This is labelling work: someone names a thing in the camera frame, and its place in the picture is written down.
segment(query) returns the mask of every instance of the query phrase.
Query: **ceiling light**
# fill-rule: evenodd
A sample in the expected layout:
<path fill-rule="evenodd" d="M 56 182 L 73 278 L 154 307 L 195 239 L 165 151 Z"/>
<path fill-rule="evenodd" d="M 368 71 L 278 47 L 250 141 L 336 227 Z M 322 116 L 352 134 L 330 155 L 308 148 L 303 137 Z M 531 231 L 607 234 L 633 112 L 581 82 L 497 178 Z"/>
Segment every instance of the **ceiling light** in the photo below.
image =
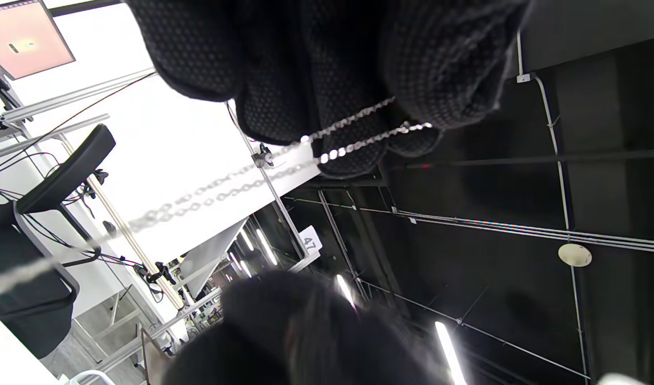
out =
<path fill-rule="evenodd" d="M 443 348 L 446 361 L 448 361 L 448 366 L 450 366 L 455 385 L 467 385 L 462 375 L 462 370 L 459 367 L 459 361 L 457 360 L 457 355 L 451 342 L 451 336 L 448 334 L 448 329 L 446 329 L 446 326 L 442 322 L 436 322 L 436 332 L 438 333 L 438 339 L 441 340 L 441 348 Z"/>
<path fill-rule="evenodd" d="M 348 299 L 348 302 L 351 303 L 351 306 L 353 308 L 356 307 L 356 304 L 353 302 L 353 295 L 351 295 L 351 289 L 348 287 L 348 284 L 346 284 L 346 280 L 344 280 L 341 275 L 336 276 L 336 283 L 338 283 L 338 287 L 341 288 L 341 291 L 343 292 L 343 296 Z"/>
<path fill-rule="evenodd" d="M 239 262 L 238 262 L 238 261 L 236 260 L 236 258 L 234 257 L 234 254 L 229 253 L 229 255 L 232 257 L 232 260 L 234 261 L 234 264 L 236 265 L 236 267 L 238 267 L 239 270 L 241 270 L 241 265 L 239 265 Z"/>
<path fill-rule="evenodd" d="M 263 235 L 263 232 L 261 232 L 260 229 L 256 229 L 256 232 L 258 233 L 258 238 L 260 238 L 260 243 L 265 247 L 265 252 L 267 253 L 268 258 L 270 258 L 272 265 L 277 266 L 277 257 L 275 256 L 274 251 L 272 251 L 272 247 L 270 247 L 270 244 L 267 242 L 265 235 Z"/>
<path fill-rule="evenodd" d="M 246 234 L 246 230 L 244 230 L 243 228 L 241 229 L 241 238 L 243 238 L 244 241 L 246 241 L 246 246 L 248 246 L 248 249 L 250 251 L 253 251 L 253 243 L 251 243 L 251 239 L 248 238 L 248 234 Z"/>
<path fill-rule="evenodd" d="M 248 278 L 253 277 L 253 275 L 251 275 L 251 272 L 248 270 L 248 266 L 246 266 L 246 261 L 241 261 L 241 268 L 243 268 L 244 273 L 248 275 Z"/>

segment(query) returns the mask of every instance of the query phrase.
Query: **chair backrest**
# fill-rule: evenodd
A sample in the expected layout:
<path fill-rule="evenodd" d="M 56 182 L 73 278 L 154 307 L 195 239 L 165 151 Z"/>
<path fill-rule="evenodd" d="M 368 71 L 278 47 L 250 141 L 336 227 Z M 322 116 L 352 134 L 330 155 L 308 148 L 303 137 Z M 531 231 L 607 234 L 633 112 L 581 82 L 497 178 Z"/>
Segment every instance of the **chair backrest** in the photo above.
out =
<path fill-rule="evenodd" d="M 115 147 L 109 129 L 97 125 L 87 139 L 48 178 L 18 200 L 20 214 L 57 208 L 87 178 Z"/>
<path fill-rule="evenodd" d="M 16 202 L 1 205 L 0 273 L 38 260 L 51 252 L 16 213 Z M 0 295 L 0 320 L 37 358 L 53 351 L 67 336 L 73 302 L 80 285 L 60 265 Z"/>

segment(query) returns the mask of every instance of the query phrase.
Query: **black ceiling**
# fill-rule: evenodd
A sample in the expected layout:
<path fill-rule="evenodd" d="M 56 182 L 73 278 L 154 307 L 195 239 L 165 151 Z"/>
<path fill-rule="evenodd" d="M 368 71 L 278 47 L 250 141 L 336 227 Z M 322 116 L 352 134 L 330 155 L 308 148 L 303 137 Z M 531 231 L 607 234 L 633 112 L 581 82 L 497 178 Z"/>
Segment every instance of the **black ceiling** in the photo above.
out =
<path fill-rule="evenodd" d="M 654 149 L 654 40 L 538 72 L 564 154 Z M 299 231 L 313 225 L 324 248 L 314 269 L 347 271 L 319 202 L 325 193 L 359 277 L 542 358 L 583 372 L 571 269 L 562 241 L 449 225 L 413 224 L 392 206 L 423 214 L 565 229 L 556 163 L 453 166 L 450 160 L 552 156 L 540 89 L 508 81 L 501 109 L 448 132 L 424 158 L 388 156 L 368 183 L 312 180 L 283 200 Z M 427 164 L 406 169 L 406 164 Z M 570 228 L 654 240 L 654 159 L 564 164 Z M 297 259 L 288 230 L 268 206 L 273 245 Z M 593 263 L 576 269 L 586 370 L 654 383 L 654 253 L 587 245 Z M 373 289 L 419 331 L 442 317 Z M 468 327 L 456 338 L 474 383 L 584 383 L 584 378 Z"/>

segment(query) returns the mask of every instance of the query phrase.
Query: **computer screen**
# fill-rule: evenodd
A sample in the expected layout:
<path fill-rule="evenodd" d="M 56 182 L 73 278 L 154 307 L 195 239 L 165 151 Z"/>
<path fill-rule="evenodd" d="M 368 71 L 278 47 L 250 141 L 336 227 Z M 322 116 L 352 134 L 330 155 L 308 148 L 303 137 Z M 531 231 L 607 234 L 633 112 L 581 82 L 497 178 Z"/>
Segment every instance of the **computer screen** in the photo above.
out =
<path fill-rule="evenodd" d="M 0 5 L 0 67 L 6 76 L 16 80 L 73 61 L 41 0 Z"/>

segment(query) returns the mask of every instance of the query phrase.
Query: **silver chain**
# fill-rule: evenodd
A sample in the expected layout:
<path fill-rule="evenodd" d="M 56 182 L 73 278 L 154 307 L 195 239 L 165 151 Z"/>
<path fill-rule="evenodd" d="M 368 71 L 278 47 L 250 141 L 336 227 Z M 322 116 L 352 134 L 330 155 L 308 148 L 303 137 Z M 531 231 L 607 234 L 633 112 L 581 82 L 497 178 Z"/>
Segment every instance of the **silver chain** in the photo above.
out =
<path fill-rule="evenodd" d="M 358 119 L 367 117 L 373 112 L 376 112 L 377 110 L 386 107 L 386 105 L 392 103 L 393 100 L 395 100 L 395 97 L 387 98 L 386 100 L 383 100 L 382 102 L 377 103 L 371 107 L 364 108 L 363 110 L 359 111 L 357 114 L 353 116 L 347 117 L 346 119 L 341 119 L 338 122 L 335 122 L 334 124 L 330 125 L 329 127 L 315 132 L 314 134 L 311 134 L 309 136 L 307 135 L 303 136 L 299 142 L 293 142 L 289 146 L 280 149 L 280 151 L 278 151 L 275 154 L 274 158 L 280 158 L 288 154 L 289 152 L 294 151 L 299 146 L 309 145 L 313 141 L 320 139 L 324 136 L 328 136 L 333 132 L 335 132 L 336 130 L 342 129 L 343 127 L 352 124 L 354 121 Z M 336 158 L 346 156 L 347 153 L 358 151 L 359 149 L 369 146 L 370 144 L 383 141 L 384 139 L 390 138 L 391 136 L 395 136 L 398 134 L 407 134 L 410 131 L 430 128 L 430 127 L 432 127 L 431 124 L 419 124 L 419 125 L 411 126 L 409 122 L 406 121 L 398 128 L 391 129 L 390 131 L 372 136 L 371 138 L 364 139 L 363 141 L 358 141 L 352 144 L 348 144 L 347 146 L 341 147 L 339 149 L 332 149 L 330 152 L 322 154 L 322 156 L 320 156 L 319 158 L 312 158 L 308 161 L 304 161 L 303 163 L 296 164 L 295 166 L 291 166 L 290 168 L 286 168 L 286 170 L 280 171 L 275 175 L 271 175 L 269 177 L 269 180 L 271 182 L 275 180 L 279 180 L 280 178 L 284 178 L 288 175 L 292 175 L 296 173 L 302 168 L 312 166 L 315 164 L 327 163 L 328 161 L 334 160 Z M 198 211 L 203 207 L 211 206 L 216 202 L 222 202 L 228 197 L 235 197 L 236 195 L 245 193 L 251 190 L 251 188 L 258 188 L 265 184 L 265 180 L 256 180 L 253 183 L 244 183 L 244 185 L 242 185 L 239 188 L 232 188 L 227 192 L 220 192 L 215 196 L 215 198 L 209 197 L 202 200 L 202 202 L 192 202 L 192 200 L 195 197 L 199 197 L 200 195 L 203 195 L 207 191 L 214 190 L 215 188 L 219 188 L 219 186 L 222 186 L 224 183 L 229 182 L 234 178 L 238 178 L 239 176 L 248 173 L 254 168 L 256 168 L 255 164 L 252 163 L 248 164 L 247 166 L 240 168 L 238 171 L 234 173 L 227 174 L 227 176 L 224 178 L 219 178 L 202 187 L 197 188 L 193 193 L 183 195 L 182 197 L 180 197 L 180 199 L 175 200 L 173 204 L 166 203 L 161 205 L 161 207 L 159 207 L 157 210 L 146 211 L 146 213 L 144 213 L 144 215 L 142 215 L 141 217 L 129 221 L 128 228 L 131 232 L 138 233 L 141 230 L 156 226 L 159 222 L 168 222 L 175 217 L 183 217 L 184 215 L 187 214 L 187 212 Z M 85 249 L 87 247 L 91 247 L 94 244 L 100 244 L 113 238 L 115 238 L 115 236 L 104 236 L 102 238 L 94 240 L 91 244 L 87 243 L 83 245 L 81 248 Z M 55 264 L 56 263 L 53 260 L 53 258 L 43 258 L 43 260 L 35 261 L 34 263 L 31 263 L 29 265 L 16 266 L 9 271 L 4 271 L 4 273 L 0 273 L 0 295 L 8 290 L 11 290 L 11 288 L 13 288 L 15 285 L 23 282 L 28 282 L 33 278 L 35 278 L 36 276 L 38 276 L 39 274 L 50 270 L 51 268 L 53 268 L 53 266 L 55 266 Z"/>

